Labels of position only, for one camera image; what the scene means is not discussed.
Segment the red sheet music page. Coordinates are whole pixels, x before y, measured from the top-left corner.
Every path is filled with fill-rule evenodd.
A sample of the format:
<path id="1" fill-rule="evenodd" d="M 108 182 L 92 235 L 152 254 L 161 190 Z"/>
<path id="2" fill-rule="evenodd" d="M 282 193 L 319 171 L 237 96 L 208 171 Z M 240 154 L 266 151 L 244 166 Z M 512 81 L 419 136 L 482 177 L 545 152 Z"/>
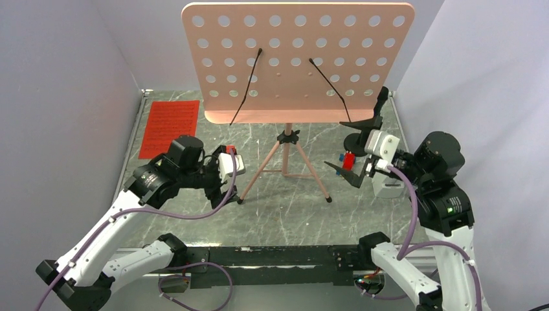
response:
<path id="1" fill-rule="evenodd" d="M 199 100 L 155 101 L 151 105 L 139 159 L 152 159 L 166 152 L 181 135 L 196 134 Z"/>

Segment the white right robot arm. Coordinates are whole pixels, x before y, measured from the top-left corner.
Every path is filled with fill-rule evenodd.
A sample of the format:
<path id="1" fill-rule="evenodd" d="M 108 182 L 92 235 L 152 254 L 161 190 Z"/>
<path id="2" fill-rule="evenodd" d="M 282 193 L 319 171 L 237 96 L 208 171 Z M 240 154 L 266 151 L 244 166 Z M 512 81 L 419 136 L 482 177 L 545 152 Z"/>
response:
<path id="1" fill-rule="evenodd" d="M 387 274 L 416 310 L 488 310 L 475 262 L 471 201 L 454 180 L 465 163 L 460 143 L 450 133 L 435 131 L 415 152 L 406 152 L 381 123 L 381 117 L 347 123 L 359 133 L 346 138 L 344 147 L 365 156 L 365 162 L 360 173 L 342 167 L 336 171 L 353 187 L 360 187 L 367 177 L 400 180 L 409 191 L 412 217 L 400 246 L 381 232 L 361 237 L 353 254 L 355 268 Z M 434 251 L 438 281 L 407 259 L 424 247 L 411 244 L 417 226 L 425 230 L 425 245 Z"/>

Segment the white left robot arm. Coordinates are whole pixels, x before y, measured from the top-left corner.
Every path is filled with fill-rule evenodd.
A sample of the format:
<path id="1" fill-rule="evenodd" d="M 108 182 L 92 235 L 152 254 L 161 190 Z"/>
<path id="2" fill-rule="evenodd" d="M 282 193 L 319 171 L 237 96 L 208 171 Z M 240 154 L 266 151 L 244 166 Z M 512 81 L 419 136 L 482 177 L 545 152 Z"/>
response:
<path id="1" fill-rule="evenodd" d="M 182 189 L 201 189 L 218 212 L 236 200 L 237 176 L 245 172 L 235 147 L 221 145 L 206 154 L 191 135 L 174 139 L 168 150 L 136 168 L 115 201 L 93 228 L 66 254 L 44 260 L 36 273 L 70 310 L 100 310 L 125 285 L 157 270 L 184 277 L 188 268 L 206 264 L 175 235 L 166 233 L 144 248 L 120 258 L 121 243 L 150 215 Z"/>

